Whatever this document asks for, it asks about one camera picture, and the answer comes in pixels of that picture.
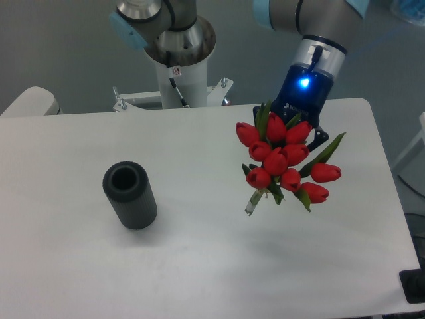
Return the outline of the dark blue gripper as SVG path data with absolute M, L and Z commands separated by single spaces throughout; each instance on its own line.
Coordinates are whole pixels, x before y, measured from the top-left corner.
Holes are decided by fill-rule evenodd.
M 319 126 L 320 114 L 345 60 L 347 49 L 329 39 L 302 39 L 271 111 L 283 121 L 301 114 L 315 128 L 309 150 L 323 145 L 329 134 Z M 265 105 L 253 107 L 254 125 L 260 127 Z

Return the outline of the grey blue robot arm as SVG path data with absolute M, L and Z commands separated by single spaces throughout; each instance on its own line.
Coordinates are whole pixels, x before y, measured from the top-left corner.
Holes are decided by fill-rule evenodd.
M 259 25 L 295 31 L 302 37 L 271 109 L 287 122 L 300 115 L 315 133 L 309 149 L 328 134 L 319 118 L 365 17 L 368 1 L 254 1 Z M 164 109 L 215 106 L 225 86 L 207 89 L 207 61 L 216 46 L 211 24 L 197 14 L 194 1 L 118 1 L 109 22 L 129 47 L 145 52 L 156 67 Z

